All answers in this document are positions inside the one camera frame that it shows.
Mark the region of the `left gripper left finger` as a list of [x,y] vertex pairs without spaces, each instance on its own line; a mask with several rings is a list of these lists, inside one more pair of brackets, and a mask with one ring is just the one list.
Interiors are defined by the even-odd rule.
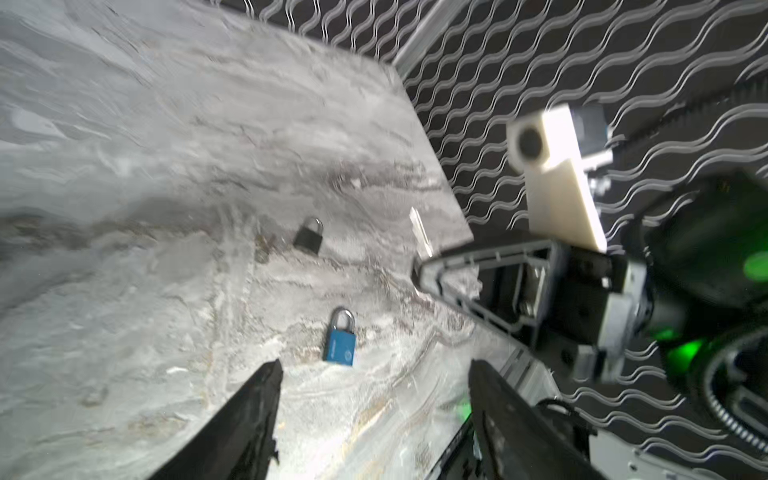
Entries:
[[283,368],[264,363],[153,479],[264,479],[279,460],[274,428]]

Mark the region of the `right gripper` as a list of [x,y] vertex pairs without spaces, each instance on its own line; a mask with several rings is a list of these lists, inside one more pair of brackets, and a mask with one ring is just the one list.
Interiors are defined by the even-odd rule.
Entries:
[[644,320],[648,270],[636,258],[549,238],[473,241],[413,263],[416,289],[532,353],[561,376],[614,383]]

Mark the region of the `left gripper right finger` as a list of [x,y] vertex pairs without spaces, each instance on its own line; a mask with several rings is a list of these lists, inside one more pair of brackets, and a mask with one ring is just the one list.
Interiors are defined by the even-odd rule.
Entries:
[[484,360],[471,362],[471,420],[486,479],[602,479],[590,462],[595,433],[563,401],[529,405]]

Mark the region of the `silver key with ring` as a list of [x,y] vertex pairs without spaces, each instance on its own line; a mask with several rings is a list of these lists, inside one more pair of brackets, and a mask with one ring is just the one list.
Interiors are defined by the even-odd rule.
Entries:
[[434,248],[428,238],[419,211],[412,207],[409,211],[409,219],[412,225],[412,231],[416,241],[416,251],[420,260],[426,260],[434,255]]

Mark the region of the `blue padlock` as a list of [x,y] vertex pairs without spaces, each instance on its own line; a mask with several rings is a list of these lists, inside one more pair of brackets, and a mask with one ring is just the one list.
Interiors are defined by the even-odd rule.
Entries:
[[323,360],[351,367],[356,348],[356,318],[346,307],[337,307],[331,314]]

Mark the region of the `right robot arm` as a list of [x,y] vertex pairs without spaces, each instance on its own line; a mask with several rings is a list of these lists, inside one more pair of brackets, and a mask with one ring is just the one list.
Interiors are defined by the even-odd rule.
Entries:
[[670,383],[757,451],[767,448],[767,184],[707,176],[654,227],[626,229],[610,255],[514,230],[416,261],[415,287],[525,347],[560,375],[619,379],[628,345],[650,338]]

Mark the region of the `key by black padlock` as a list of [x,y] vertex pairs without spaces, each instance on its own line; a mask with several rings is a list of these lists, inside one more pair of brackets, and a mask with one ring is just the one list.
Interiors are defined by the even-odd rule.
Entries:
[[256,234],[254,237],[253,259],[257,264],[266,264],[269,262],[270,255],[275,246],[276,237],[274,234]]

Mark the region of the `black padlock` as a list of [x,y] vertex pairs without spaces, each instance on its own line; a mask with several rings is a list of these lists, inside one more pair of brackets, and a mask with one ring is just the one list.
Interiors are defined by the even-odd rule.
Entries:
[[300,225],[293,247],[309,255],[318,256],[323,242],[324,224],[318,217],[308,217]]

